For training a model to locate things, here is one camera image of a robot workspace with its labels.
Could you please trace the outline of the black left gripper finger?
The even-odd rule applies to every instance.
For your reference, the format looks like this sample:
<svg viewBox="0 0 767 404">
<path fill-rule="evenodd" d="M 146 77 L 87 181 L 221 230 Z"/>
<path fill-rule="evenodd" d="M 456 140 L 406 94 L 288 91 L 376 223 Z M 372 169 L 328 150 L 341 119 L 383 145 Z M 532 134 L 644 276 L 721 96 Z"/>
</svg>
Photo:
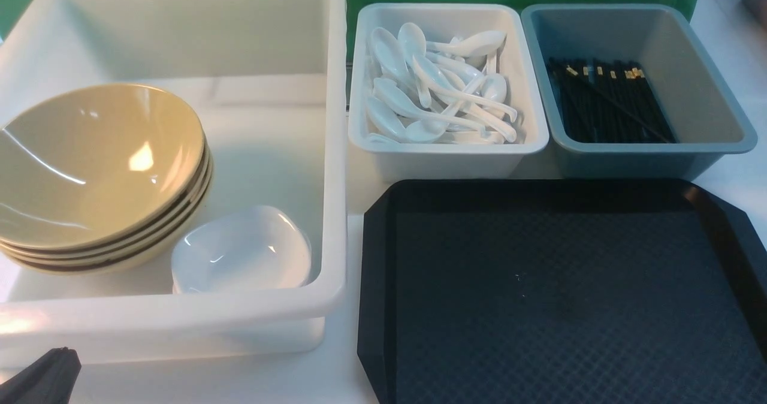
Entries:
<svg viewBox="0 0 767 404">
<path fill-rule="evenodd" d="M 81 369 L 77 351 L 50 349 L 11 379 L 2 382 L 2 403 L 68 403 Z"/>
</svg>

